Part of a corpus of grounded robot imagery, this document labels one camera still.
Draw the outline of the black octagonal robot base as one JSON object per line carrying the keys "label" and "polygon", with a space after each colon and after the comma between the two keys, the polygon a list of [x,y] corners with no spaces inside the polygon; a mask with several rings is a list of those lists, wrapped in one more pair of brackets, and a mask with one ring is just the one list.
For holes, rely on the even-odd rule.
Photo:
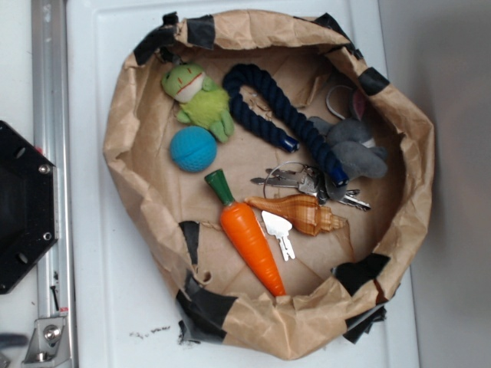
{"label": "black octagonal robot base", "polygon": [[55,166],[1,122],[1,294],[10,293],[57,241]]}

